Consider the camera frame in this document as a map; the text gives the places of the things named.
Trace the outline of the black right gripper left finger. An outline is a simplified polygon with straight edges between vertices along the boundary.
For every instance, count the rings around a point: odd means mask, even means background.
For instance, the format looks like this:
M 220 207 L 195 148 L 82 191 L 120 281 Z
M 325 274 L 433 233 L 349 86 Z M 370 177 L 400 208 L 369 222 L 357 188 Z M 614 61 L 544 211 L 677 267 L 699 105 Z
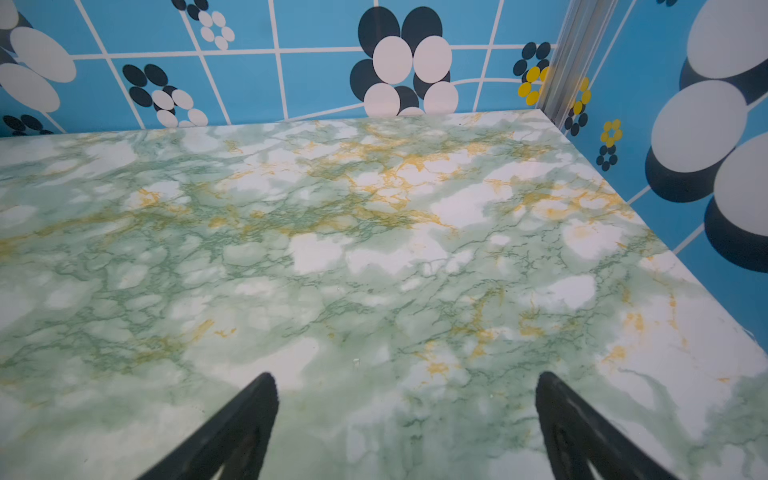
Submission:
M 264 372 L 143 479 L 257 479 L 279 409 L 274 377 Z

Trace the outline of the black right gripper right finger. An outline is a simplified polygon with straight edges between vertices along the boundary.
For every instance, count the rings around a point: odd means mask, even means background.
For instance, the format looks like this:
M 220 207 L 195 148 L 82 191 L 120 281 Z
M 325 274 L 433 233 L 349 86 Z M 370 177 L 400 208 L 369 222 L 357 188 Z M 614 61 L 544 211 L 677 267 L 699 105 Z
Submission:
M 672 479 L 552 372 L 537 382 L 535 405 L 556 479 Z

